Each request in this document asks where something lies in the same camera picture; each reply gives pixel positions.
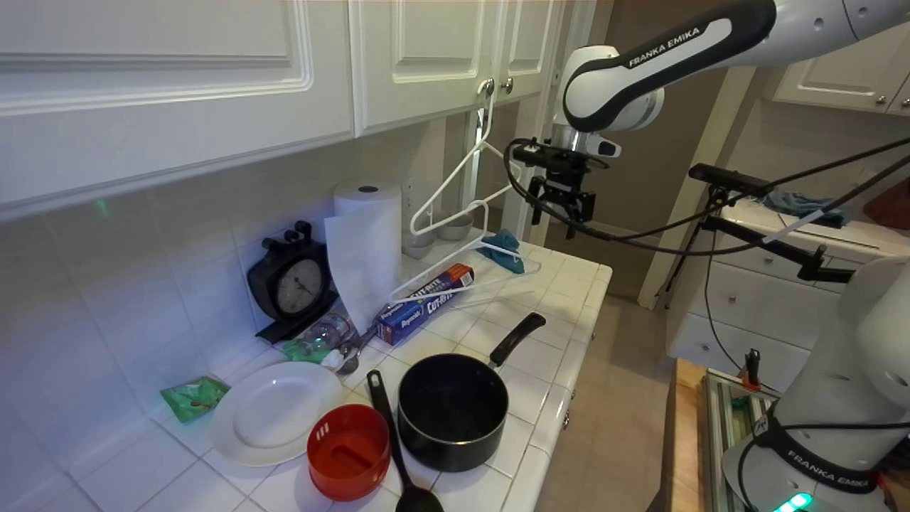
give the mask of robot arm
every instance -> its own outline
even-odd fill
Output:
[[[729,0],[628,55],[575,50],[562,70],[562,117],[575,132],[643,129],[659,114],[659,89],[687,73],[795,63],[904,21],[910,0]]]

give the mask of white tile countertop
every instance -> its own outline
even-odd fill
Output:
[[[477,274],[477,291],[464,292],[399,348],[372,339],[358,370],[342,378],[342,402],[370,405],[363,376],[379,366],[396,407],[399,382],[417,359],[468,352],[487,362],[525,314],[535,309],[547,319],[547,326],[535,331],[498,370],[510,388],[510,417],[498,453],[484,466],[436,473],[404,449],[414,484],[430,486],[446,512],[535,510],[611,279],[602,264],[547,247],[522,244],[521,252],[528,267],[525,275],[511,275],[477,252],[464,255],[461,261]],[[272,362],[281,362],[281,352],[262,345],[255,362],[245,362],[218,378],[232,383]],[[116,453],[107,453],[75,481],[97,507],[112,512],[389,512],[399,503],[400,481],[393,464],[382,489],[360,501],[333,503],[311,484],[304,459],[281,466],[235,466],[214,449],[208,426],[211,417],[184,426],[161,409],[158,417],[131,433]],[[56,496],[62,510],[93,510],[83,501],[75,489]]]

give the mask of wire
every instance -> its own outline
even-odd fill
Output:
[[[871,429],[910,429],[910,422],[891,422],[891,423],[831,423],[831,422],[815,422],[815,423],[783,423],[783,426],[774,426],[774,429],[766,429],[759,436],[771,436],[771,433],[788,433],[788,429],[855,429],[855,433],[871,433]],[[740,491],[741,491],[741,501],[746,501],[746,510],[756,510],[749,498],[749,489],[746,489],[746,459],[749,453],[754,449],[756,439],[749,439],[749,443],[741,446],[740,453],[740,461],[737,461],[737,484],[740,484]]]
[[[741,372],[741,363],[729,352],[729,348],[719,342],[716,326],[713,326],[713,314],[712,314],[712,267],[713,267],[713,255],[709,255],[706,291],[702,291],[709,326],[712,326],[713,345],[716,345],[719,352],[737,366],[737,376],[740,376],[740,372]]]
[[[716,250],[716,247],[713,247],[713,250],[673,250],[673,247],[659,247],[659,244],[636,242],[636,240],[645,240],[645,237],[653,237],[653,233],[665,233],[665,230],[683,227],[683,225],[697,223],[697,220],[709,220],[712,214],[722,210],[726,204],[741,198],[746,193],[740,193],[740,196],[733,196],[733,198],[729,198],[729,201],[719,201],[719,204],[709,204],[709,207],[702,207],[702,210],[695,214],[695,215],[686,215],[686,220],[676,220],[676,223],[670,223],[670,225],[652,227],[652,230],[643,230],[643,233],[631,233],[631,237],[613,237],[613,233],[595,230],[595,227],[588,227],[588,225],[584,225],[584,223],[575,223],[575,220],[569,220],[567,214],[561,214],[558,207],[552,207],[552,204],[528,196],[528,190],[515,178],[515,174],[511,174],[511,149],[515,149],[515,146],[525,146],[525,141],[535,141],[535,139],[511,139],[511,141],[507,146],[507,151],[503,151],[503,167],[507,167],[507,178],[510,178],[510,184],[511,184],[511,190],[515,190],[521,198],[525,198],[531,207],[547,210],[547,214],[555,215],[558,223],[562,223],[562,225],[569,225],[569,227],[575,227],[575,230],[579,230],[579,233],[586,233],[586,237],[591,237],[591,240],[621,242],[621,244],[628,244],[628,247],[653,250],[653,252],[670,252],[670,255],[726,255],[726,252],[746,252],[746,250],[761,244],[761,242],[749,242],[749,244],[722,247],[722,250]],[[861,151],[861,153],[852,153],[852,157],[845,157],[845,159],[837,159],[837,163],[827,163],[827,164],[815,164],[815,167],[791,174],[791,177],[786,177],[786,178],[774,178],[774,183],[768,183],[768,184],[771,184],[771,187],[778,187],[778,184],[786,184],[786,183],[808,178],[808,177],[815,177],[815,174],[842,167],[842,164],[848,164],[848,163],[855,163],[855,159],[868,159],[868,157],[872,157],[872,153],[892,151],[892,149],[899,149],[899,146],[910,146],[910,136],[906,136],[906,139],[886,141],[886,146],[878,146],[878,149],[871,149],[871,151]],[[878,171],[877,177],[864,178],[859,187],[852,187],[852,190],[848,190],[845,196],[827,201],[824,207],[837,207],[837,204],[851,201],[852,196],[859,196],[861,190],[872,187],[872,184],[882,183],[885,177],[895,174],[895,171],[899,171],[902,164],[906,164],[906,163],[910,163],[910,159],[899,159],[895,164]]]

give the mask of white robot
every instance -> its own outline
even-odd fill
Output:
[[[601,132],[649,126],[663,85],[700,68],[815,58],[910,21],[910,0],[730,0],[656,43],[579,48],[562,70],[558,146],[598,153]],[[910,261],[859,269],[768,429],[726,456],[754,510],[886,510],[878,461],[910,433]]]

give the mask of paper towel roll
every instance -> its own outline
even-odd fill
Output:
[[[400,190],[383,184],[342,187],[323,223],[329,269],[349,322],[366,332],[393,299],[400,269]]]

